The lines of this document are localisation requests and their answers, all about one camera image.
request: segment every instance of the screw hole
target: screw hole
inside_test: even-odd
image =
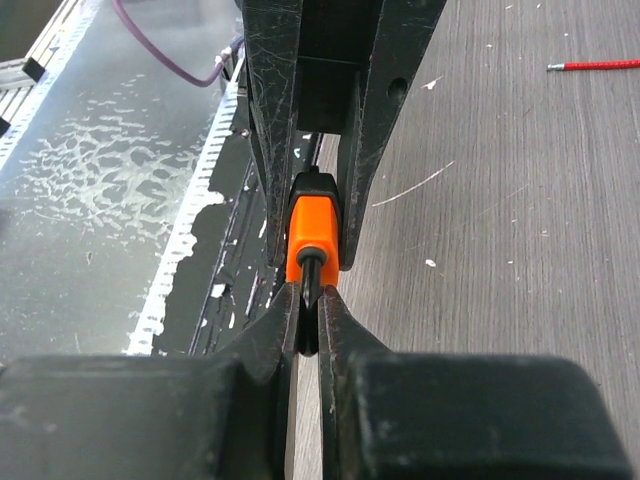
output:
[[[404,97],[407,96],[408,89],[409,85],[407,84],[407,81],[402,77],[398,77],[389,84],[387,96],[389,97],[389,100],[396,104],[402,103]]]

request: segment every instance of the purple wire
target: purple wire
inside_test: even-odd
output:
[[[220,76],[220,73],[222,72],[222,69],[224,68],[225,63],[227,62],[227,60],[229,60],[229,57],[231,56],[228,53],[222,52],[220,54],[222,61],[216,64],[216,66],[213,69],[213,72],[211,72],[211,75],[209,75],[204,80],[200,80],[199,78],[194,77],[187,71],[180,68],[173,60],[171,60],[164,53],[162,53],[158,49],[158,47],[156,47],[151,42],[151,40],[149,40],[144,35],[144,33],[142,33],[140,28],[138,28],[138,26],[135,24],[135,22],[131,19],[131,17],[127,13],[127,11],[124,9],[124,6],[122,5],[122,0],[112,0],[112,4],[113,4],[113,9],[116,12],[116,15],[120,17],[120,20],[122,20],[122,23],[124,24],[124,26],[127,27],[127,29],[131,32],[131,34],[142,44],[144,48],[146,48],[149,51],[149,53],[151,53],[151,55],[156,57],[156,59],[158,59],[160,63],[162,63],[165,67],[167,67],[173,73],[178,75],[180,78],[183,78],[184,80],[191,83],[192,85],[195,85],[196,87],[205,88],[213,84],[213,82],[216,81],[218,76]],[[235,54],[240,49],[243,43],[244,43],[244,37],[238,37],[231,42],[231,45],[229,45],[229,48]]]

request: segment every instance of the purple cable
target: purple cable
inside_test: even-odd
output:
[[[227,60],[229,60],[229,57],[231,57],[232,54],[236,53],[244,43],[244,37],[238,37],[234,39],[231,42],[231,45],[229,45],[228,49],[225,49],[222,52],[220,52],[221,61],[216,62],[216,66],[214,67],[213,72],[211,72],[211,75],[209,75],[204,80],[200,80],[194,77],[193,75],[191,75],[190,73],[186,72],[182,68],[180,68],[173,60],[171,60],[164,53],[162,53],[158,49],[158,47],[156,47],[153,43],[151,43],[151,40],[149,40],[144,35],[144,33],[142,33],[142,31],[138,28],[138,26],[134,23],[134,21],[131,19],[131,17],[127,13],[127,11],[124,9],[124,6],[122,5],[122,0],[112,0],[112,3],[113,3],[113,9],[115,10],[116,15],[120,17],[120,20],[122,20],[122,23],[124,24],[124,26],[127,27],[127,29],[131,32],[131,34],[142,44],[142,46],[146,48],[149,51],[149,53],[151,53],[151,55],[156,57],[156,59],[158,59],[160,63],[162,63],[165,67],[167,67],[173,73],[178,75],[180,78],[183,78],[184,80],[191,83],[192,85],[195,85],[196,87],[205,88],[213,84],[213,82],[215,82],[218,76],[220,75],[220,72],[222,72],[222,69],[224,68],[224,64],[227,63]]]

